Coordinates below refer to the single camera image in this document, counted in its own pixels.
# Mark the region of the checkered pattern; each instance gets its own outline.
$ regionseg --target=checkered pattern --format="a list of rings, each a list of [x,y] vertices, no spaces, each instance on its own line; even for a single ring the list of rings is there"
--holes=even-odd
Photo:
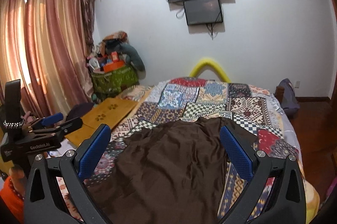
[[[139,132],[142,130],[142,128],[148,128],[148,129],[152,129],[152,128],[155,128],[156,125],[151,123],[151,122],[147,122],[147,121],[144,121],[144,120],[140,120],[139,123],[130,130],[129,134],[128,134],[128,137],[131,136],[133,133],[135,132]]]
[[[213,113],[223,112],[227,110],[227,106],[221,104],[204,104],[204,103],[192,103],[189,102],[186,105],[183,118],[198,118],[202,116],[208,116]]]
[[[283,134],[280,128],[275,128],[271,126],[260,126],[260,129],[266,129],[269,132],[273,133],[275,136],[278,136],[279,138],[283,139]]]
[[[224,117],[224,118],[232,119],[232,115],[233,115],[233,113],[230,112],[230,111],[220,111],[219,112],[219,117]]]
[[[240,125],[242,128],[246,129],[247,131],[249,131],[252,134],[254,134],[255,136],[257,136],[258,126],[255,123],[245,119],[244,117],[242,117],[240,115],[236,115],[236,114],[233,114],[233,121],[235,121],[235,123]]]
[[[254,135],[257,135],[257,130],[265,129],[273,133],[274,135],[278,136],[279,138],[283,139],[283,134],[280,128],[257,125],[237,114],[233,114],[233,121],[235,121],[235,123],[239,124],[241,127],[243,127],[244,129],[246,129],[247,131],[251,132]]]

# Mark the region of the bed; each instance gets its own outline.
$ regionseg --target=bed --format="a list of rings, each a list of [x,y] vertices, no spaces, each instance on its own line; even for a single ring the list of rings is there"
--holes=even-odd
[[[200,117],[225,117],[258,137],[254,149],[263,149],[270,156],[285,158],[295,154],[302,166],[301,150],[294,129],[284,114],[278,100],[268,90],[247,84],[209,81],[198,78],[176,78],[158,83],[153,88],[134,86],[119,96],[121,99],[138,101],[132,112],[112,130],[111,141],[94,174],[85,185],[91,188],[112,175],[115,160],[126,148],[124,138],[142,128],[155,128],[159,124],[182,120],[194,122]],[[273,179],[269,179],[250,219],[257,217],[271,190]],[[67,190],[59,184],[64,196]],[[227,164],[224,191],[218,206],[221,219],[238,198],[246,185],[231,163]],[[66,202],[73,216],[80,219],[69,199]],[[314,198],[313,214],[317,213],[319,198]]]

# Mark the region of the orange cloth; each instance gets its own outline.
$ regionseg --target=orange cloth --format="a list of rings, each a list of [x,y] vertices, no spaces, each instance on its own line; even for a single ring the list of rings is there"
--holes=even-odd
[[[3,189],[0,191],[0,196],[16,219],[23,224],[23,200],[21,195],[14,191],[14,186],[9,176],[5,181]]]

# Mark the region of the baseboard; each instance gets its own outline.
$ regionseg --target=baseboard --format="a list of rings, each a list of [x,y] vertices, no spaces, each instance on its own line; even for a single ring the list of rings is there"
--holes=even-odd
[[[319,102],[326,101],[330,102],[329,97],[296,97],[298,102]]]

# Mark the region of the pink object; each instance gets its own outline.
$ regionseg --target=pink object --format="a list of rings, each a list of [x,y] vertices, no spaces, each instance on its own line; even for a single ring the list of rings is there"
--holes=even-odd
[[[335,177],[335,179],[332,181],[329,189],[326,191],[326,198],[328,198],[331,195],[331,192],[335,188],[336,184],[337,184],[337,177]]]
[[[27,122],[28,117],[30,116],[30,111],[28,111],[24,116],[21,116],[21,118],[23,118],[25,120],[25,122]]]

